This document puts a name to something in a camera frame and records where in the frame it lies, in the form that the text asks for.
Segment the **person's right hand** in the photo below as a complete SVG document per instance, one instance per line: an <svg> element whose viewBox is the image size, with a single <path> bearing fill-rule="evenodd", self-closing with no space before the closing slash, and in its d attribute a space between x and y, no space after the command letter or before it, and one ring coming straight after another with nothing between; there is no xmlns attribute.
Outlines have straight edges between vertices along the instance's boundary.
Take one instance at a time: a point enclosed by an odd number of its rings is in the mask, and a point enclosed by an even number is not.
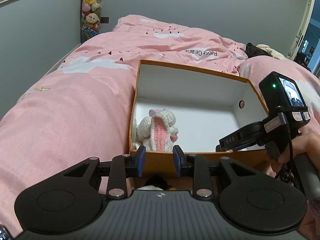
<svg viewBox="0 0 320 240"><path fill-rule="evenodd" d="M313 165L319 171L319 153L320 153L320 140L319 135L315 133L303 133L302 135L296 137L292 140L292 154L295 158L299 154L306 153ZM290 149L289 146L285 151L276 159L266 154L267 168L266 174L275 177L280 171L282 165L287 163L290 159Z"/></svg>

